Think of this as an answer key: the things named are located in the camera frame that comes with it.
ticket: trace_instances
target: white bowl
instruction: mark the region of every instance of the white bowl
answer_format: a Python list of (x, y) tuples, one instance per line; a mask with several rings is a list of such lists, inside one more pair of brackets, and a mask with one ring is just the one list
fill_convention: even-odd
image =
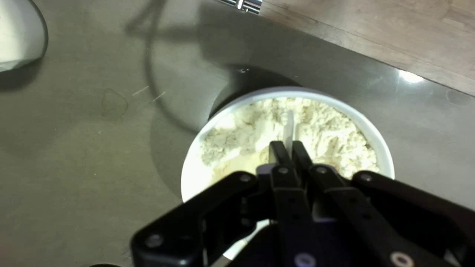
[[(372, 144), (378, 164), (381, 168), (381, 174), (395, 178), (395, 168), (392, 162), (391, 152), (387, 146), (385, 138), (382, 134), (376, 129), (376, 126), (358, 110), (352, 109), (351, 106), (335, 100), (332, 97), (323, 95), (317, 92), (315, 89), (306, 89), (306, 88), (297, 88), (297, 86), (283, 86), (283, 88), (269, 88), (263, 91), (257, 91), (248, 95), (244, 95), (225, 109), (222, 109), (207, 125), (205, 128), (198, 134), (198, 137), (194, 140), (188, 158), (183, 165), (182, 171), (182, 198), (183, 202), (188, 202), (194, 196), (200, 195), (205, 189), (208, 189), (213, 184), (213, 174), (211, 171), (204, 165), (201, 155), (202, 155), (202, 143), (207, 132), (214, 129), (220, 122), (223, 122), (226, 118), (229, 118), (234, 112), (240, 110), (241, 107), (277, 97), (293, 97), (293, 98), (309, 98), (320, 103), (324, 103), (342, 115), (348, 116), (358, 129), (364, 134), (364, 137)], [(259, 224), (259, 230), (262, 227), (268, 226), (268, 221), (263, 221)], [(225, 257), (234, 260), (240, 251), (247, 245), (247, 242), (259, 232), (256, 230), (251, 236), (237, 242), (229, 251), (226, 251)]]

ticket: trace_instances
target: bolt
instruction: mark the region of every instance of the bolt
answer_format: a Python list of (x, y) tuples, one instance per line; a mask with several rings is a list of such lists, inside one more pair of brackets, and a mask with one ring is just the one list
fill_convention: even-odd
[(302, 253), (296, 256), (296, 266), (297, 267), (315, 267), (317, 261), (314, 256)]
[(415, 267), (415, 261), (410, 256), (395, 251), (391, 254), (391, 261), (397, 266), (397, 267)]
[(250, 181), (251, 181), (251, 177), (244, 175), (244, 177), (241, 177), (241, 181), (244, 181), (244, 183), (250, 183)]
[(327, 172), (329, 172), (329, 169), (327, 169), (327, 168), (324, 168), (324, 167), (320, 167), (320, 168), (317, 168), (317, 172), (318, 172), (318, 174), (327, 174)]
[(287, 168), (280, 168), (280, 172), (281, 174), (289, 174), (289, 169)]
[(366, 181), (366, 183), (373, 181), (373, 178), (372, 178), (369, 174), (363, 174), (361, 178), (363, 178), (363, 181)]
[(164, 244), (164, 238), (161, 235), (152, 235), (149, 236), (149, 239), (146, 241), (146, 245), (149, 248), (159, 248)]

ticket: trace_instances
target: metal surface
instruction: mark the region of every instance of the metal surface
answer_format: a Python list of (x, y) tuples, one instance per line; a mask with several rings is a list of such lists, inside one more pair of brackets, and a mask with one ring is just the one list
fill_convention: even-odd
[(47, 58), (0, 75), (0, 263), (128, 266), (180, 204), (186, 152), (231, 97), (303, 85), (363, 112), (397, 180), (475, 208), (475, 100), (213, 0), (36, 0)]

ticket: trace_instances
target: flour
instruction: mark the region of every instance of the flour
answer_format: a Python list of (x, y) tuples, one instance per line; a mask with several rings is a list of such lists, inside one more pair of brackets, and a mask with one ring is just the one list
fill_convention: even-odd
[(379, 171), (376, 153), (349, 118), (306, 98), (271, 98), (238, 109), (204, 135), (202, 162), (219, 181), (235, 171), (256, 174), (269, 164), (269, 143), (283, 141), (289, 112), (296, 135), (315, 164), (327, 164), (351, 178), (361, 169)]

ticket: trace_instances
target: table surface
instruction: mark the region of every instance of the table surface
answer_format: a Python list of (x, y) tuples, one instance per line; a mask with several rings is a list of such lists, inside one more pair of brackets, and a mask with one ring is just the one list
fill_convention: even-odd
[(44, 61), (0, 76), (2, 266), (130, 266), (232, 97), (315, 88), (384, 134), (397, 178), (475, 208), (475, 100), (217, 0), (36, 0)]

